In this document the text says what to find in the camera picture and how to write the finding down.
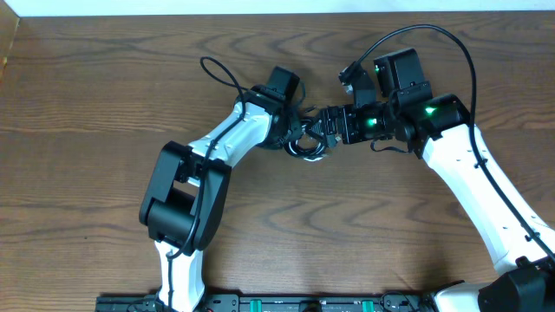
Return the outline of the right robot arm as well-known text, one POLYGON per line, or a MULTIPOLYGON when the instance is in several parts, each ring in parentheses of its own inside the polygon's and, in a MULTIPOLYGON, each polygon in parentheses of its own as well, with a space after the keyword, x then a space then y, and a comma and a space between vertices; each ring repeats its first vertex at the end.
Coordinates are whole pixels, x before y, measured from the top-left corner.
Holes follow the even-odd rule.
POLYGON ((433 96, 414 49, 374 60, 375 98, 366 70, 355 65, 351 105, 328 107, 304 128, 322 146, 396 139, 447 184, 479 232, 498 273, 492 283, 455 283, 421 299, 422 311, 552 311, 554 262, 535 243, 554 247, 554 230, 521 197, 489 153, 454 94, 433 96))

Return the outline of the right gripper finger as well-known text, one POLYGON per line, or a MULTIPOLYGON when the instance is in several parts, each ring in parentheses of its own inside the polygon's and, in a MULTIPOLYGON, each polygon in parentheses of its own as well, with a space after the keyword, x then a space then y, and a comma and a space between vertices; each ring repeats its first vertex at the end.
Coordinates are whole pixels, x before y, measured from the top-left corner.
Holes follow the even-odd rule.
POLYGON ((306 130, 305 134, 319 143, 323 144, 326 148, 335 148, 342 140, 342 135, 340 133, 316 133, 312 130, 306 130))
POLYGON ((338 133, 340 107, 320 109, 314 116, 304 116, 303 124, 306 133, 338 133))

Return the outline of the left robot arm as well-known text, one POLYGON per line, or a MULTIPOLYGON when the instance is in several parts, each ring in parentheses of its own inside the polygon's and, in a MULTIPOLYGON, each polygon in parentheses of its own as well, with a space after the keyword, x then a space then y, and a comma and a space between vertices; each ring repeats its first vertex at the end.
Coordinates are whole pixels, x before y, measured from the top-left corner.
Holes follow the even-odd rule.
POLYGON ((275 67, 264 85, 239 92, 232 112, 210 133, 161 149, 139 214, 160 255, 157 310, 199 305, 203 251, 219 227, 232 169, 255 147, 280 149, 299 138, 293 97, 300 85, 297 75, 275 67))

